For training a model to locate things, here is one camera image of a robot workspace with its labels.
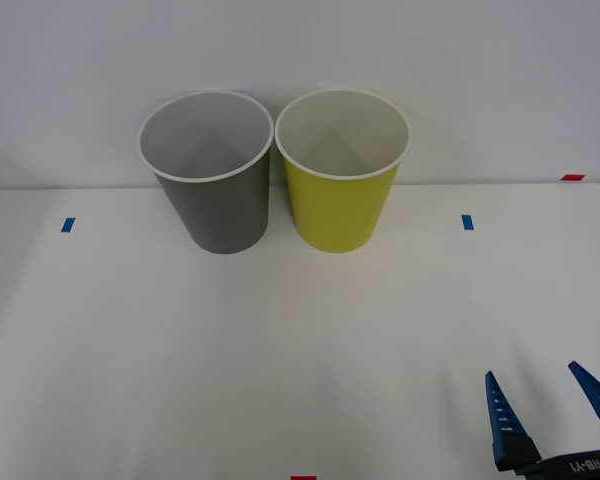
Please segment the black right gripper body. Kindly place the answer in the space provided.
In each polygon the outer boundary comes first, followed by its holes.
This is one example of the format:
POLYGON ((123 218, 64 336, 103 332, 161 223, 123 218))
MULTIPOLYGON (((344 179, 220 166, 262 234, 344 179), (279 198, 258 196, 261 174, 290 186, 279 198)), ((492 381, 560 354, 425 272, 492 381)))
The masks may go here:
POLYGON ((531 445, 516 445, 514 472, 524 479, 600 479, 600 449, 543 459, 531 445))

